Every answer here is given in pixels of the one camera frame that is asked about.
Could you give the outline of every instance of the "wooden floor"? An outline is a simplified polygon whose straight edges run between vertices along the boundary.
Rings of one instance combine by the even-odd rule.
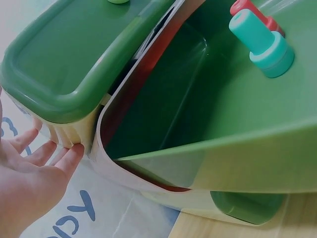
[[[169,238],[317,238],[317,193],[293,194],[285,208],[260,227],[181,213]]]

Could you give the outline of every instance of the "green plastic bin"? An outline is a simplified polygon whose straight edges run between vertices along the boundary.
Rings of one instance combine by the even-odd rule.
[[[255,0],[295,50],[266,78],[229,31],[233,0],[207,0],[182,26],[108,155],[161,183],[210,191],[317,191],[317,1]]]
[[[51,139],[88,145],[98,105],[173,3],[59,0],[8,47],[0,83]]]

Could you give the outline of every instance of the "green plastic tray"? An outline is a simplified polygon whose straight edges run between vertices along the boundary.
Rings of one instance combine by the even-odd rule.
[[[229,31],[234,1],[206,1],[180,29],[105,150],[169,185],[317,191],[317,1],[254,1],[295,50],[268,79]]]
[[[92,112],[174,0],[59,0],[9,46],[4,90],[39,117]]]

